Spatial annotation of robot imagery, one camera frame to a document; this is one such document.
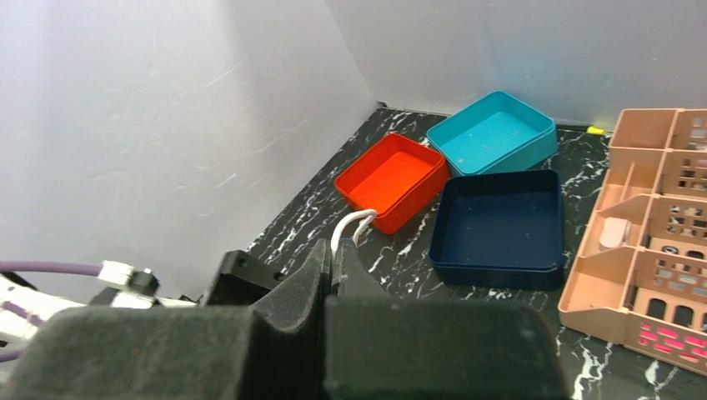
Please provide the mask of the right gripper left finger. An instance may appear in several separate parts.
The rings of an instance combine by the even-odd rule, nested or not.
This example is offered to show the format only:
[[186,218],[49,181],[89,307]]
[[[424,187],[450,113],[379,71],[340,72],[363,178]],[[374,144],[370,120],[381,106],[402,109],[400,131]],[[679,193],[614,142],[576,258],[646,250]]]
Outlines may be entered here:
[[51,317],[11,376],[14,399],[313,399],[330,252],[249,306],[81,307]]

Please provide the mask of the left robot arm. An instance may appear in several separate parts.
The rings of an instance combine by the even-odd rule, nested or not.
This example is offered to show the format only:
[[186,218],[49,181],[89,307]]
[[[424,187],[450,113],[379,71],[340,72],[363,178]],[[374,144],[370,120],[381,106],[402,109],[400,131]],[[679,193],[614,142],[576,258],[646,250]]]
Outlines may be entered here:
[[143,270],[124,262],[104,260],[100,265],[69,262],[1,262],[1,345],[28,344],[39,328],[53,315],[84,305],[38,291],[18,274],[59,273],[96,279],[103,290],[90,306],[148,309],[195,308],[207,306],[249,306],[274,290],[286,275],[245,251],[225,253],[212,286],[204,297],[160,297],[160,282],[153,270]]

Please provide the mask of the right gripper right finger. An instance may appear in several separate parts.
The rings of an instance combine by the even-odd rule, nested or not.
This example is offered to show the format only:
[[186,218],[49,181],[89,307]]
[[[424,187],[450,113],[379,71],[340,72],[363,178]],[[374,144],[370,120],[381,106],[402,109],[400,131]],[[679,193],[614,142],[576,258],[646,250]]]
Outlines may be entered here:
[[521,303],[390,295],[343,240],[324,306],[331,399],[566,399],[543,316]]

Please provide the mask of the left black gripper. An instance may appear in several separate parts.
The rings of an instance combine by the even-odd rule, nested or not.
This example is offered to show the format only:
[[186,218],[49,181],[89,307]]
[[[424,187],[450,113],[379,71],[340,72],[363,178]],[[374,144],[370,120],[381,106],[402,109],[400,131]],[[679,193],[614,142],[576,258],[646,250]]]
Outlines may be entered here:
[[203,306],[248,306],[266,296],[287,276],[243,250],[226,252]]

